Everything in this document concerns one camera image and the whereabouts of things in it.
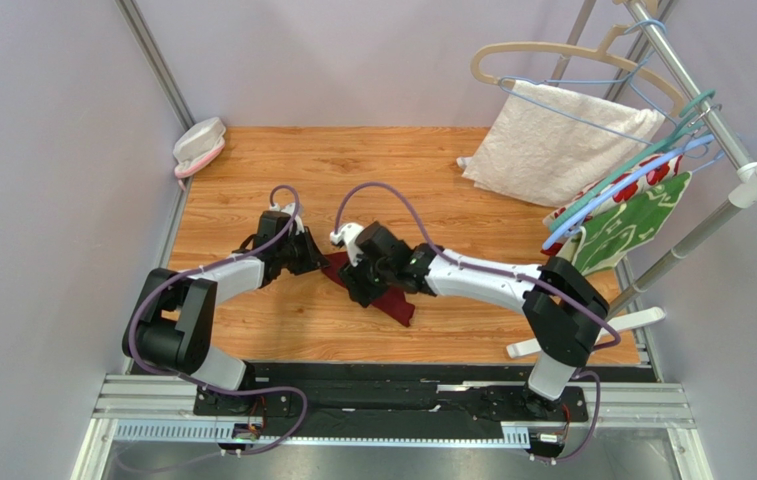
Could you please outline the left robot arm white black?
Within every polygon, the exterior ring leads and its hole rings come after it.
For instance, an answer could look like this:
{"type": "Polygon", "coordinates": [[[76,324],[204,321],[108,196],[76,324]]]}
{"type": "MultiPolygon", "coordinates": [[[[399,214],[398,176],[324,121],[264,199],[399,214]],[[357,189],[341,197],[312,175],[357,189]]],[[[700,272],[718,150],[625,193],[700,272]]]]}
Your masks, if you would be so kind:
{"type": "Polygon", "coordinates": [[[268,286],[283,271],[302,275],[328,264],[300,207],[274,205],[228,257],[194,270],[152,270],[123,335],[123,353],[149,373],[194,384],[206,401],[230,403],[237,414],[270,395],[305,403],[296,387],[257,387],[253,364],[212,346],[214,316],[219,305],[268,286]]]}

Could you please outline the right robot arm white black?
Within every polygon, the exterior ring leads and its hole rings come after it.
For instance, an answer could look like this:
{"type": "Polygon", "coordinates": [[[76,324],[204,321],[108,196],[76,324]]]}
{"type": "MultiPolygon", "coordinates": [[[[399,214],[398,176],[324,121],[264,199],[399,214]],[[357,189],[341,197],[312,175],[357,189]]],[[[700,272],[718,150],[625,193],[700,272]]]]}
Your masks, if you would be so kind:
{"type": "Polygon", "coordinates": [[[433,297],[461,297],[521,314],[541,351],[527,381],[536,396],[555,401],[586,366],[606,326],[609,304],[569,261],[509,265],[469,258],[423,243],[415,248],[385,226],[347,223],[330,235],[346,251],[338,275],[350,298],[369,306],[390,289],[433,297]]]}

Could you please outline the dark red cloth napkin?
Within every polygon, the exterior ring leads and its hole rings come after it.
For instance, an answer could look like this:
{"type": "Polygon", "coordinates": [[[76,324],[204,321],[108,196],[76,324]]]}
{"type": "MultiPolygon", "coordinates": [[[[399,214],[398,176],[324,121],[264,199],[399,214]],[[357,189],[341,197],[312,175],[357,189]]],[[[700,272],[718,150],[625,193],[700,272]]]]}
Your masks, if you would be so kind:
{"type": "MultiPolygon", "coordinates": [[[[330,265],[322,268],[324,275],[338,286],[347,289],[338,275],[338,271],[348,261],[347,254],[345,252],[330,253],[326,254],[326,258],[330,265]]],[[[411,326],[411,320],[416,309],[414,304],[407,301],[405,292],[395,287],[389,288],[378,299],[368,303],[367,306],[383,312],[404,328],[411,326]]]]}

